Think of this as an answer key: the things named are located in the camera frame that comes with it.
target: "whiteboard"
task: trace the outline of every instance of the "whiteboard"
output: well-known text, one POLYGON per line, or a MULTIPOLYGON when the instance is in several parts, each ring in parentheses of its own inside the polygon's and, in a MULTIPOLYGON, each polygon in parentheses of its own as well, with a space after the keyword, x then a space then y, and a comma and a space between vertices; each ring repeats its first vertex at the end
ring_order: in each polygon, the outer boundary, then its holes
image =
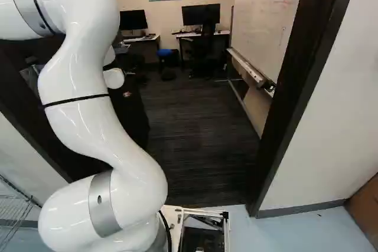
POLYGON ((231 46, 277 82, 299 0, 235 0, 231 46))

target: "computer monitor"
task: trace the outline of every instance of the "computer monitor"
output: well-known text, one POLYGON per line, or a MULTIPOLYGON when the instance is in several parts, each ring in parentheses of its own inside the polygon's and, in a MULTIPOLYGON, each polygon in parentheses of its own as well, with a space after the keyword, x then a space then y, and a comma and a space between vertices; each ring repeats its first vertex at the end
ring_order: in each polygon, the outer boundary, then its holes
POLYGON ((220 4, 183 6, 184 26, 202 25, 209 17, 214 24, 220 22, 220 4))
POLYGON ((147 20, 144 10, 131 10, 120 12, 120 30, 147 29, 147 20))

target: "door frame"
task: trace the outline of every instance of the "door frame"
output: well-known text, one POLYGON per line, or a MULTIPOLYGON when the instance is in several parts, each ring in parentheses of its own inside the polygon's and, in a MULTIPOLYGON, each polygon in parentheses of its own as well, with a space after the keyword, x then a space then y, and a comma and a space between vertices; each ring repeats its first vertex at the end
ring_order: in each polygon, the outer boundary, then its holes
POLYGON ((250 180, 247 210, 259 208, 315 89, 349 0, 299 0, 277 88, 250 180))

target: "dark carpet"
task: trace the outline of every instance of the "dark carpet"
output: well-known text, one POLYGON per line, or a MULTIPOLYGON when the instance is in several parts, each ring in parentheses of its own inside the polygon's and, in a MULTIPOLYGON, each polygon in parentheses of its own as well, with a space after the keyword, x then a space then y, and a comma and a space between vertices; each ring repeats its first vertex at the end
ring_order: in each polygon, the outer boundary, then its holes
POLYGON ((168 180, 167 204, 244 204, 259 137, 227 82, 173 81, 150 72, 141 88, 149 118, 148 152, 168 180))

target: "light blue floor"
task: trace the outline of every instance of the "light blue floor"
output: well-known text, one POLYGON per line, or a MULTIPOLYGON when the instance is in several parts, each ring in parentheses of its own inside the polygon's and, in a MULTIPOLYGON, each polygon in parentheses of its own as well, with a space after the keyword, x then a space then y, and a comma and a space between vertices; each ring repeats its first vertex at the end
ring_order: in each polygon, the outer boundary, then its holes
MULTIPOLYGON (((263 220, 243 205, 211 209, 230 212, 230 252, 375 252, 342 207, 263 220)), ((33 229, 19 230, 6 249, 23 251, 50 252, 33 229)))

